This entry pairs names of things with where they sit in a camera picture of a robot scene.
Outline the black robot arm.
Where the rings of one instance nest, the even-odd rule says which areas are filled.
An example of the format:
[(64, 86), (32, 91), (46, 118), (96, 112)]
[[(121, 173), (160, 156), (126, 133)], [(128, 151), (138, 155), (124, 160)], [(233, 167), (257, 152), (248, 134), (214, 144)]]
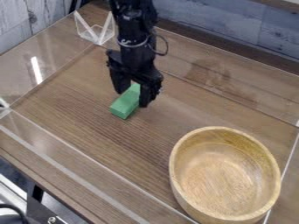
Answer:
[(130, 82), (140, 85), (138, 106), (145, 108), (160, 93), (164, 76), (154, 67), (157, 12), (152, 0), (108, 0), (117, 26), (118, 51), (106, 50), (106, 67), (116, 92), (121, 95)]

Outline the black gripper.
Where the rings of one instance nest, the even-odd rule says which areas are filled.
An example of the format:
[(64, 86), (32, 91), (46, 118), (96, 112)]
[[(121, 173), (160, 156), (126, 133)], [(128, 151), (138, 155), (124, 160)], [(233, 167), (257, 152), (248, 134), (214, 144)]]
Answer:
[(106, 50), (106, 67), (116, 92), (121, 95), (130, 81), (140, 84), (138, 106), (145, 108), (160, 94), (162, 75), (154, 67), (156, 41), (149, 40), (137, 47), (120, 46)]

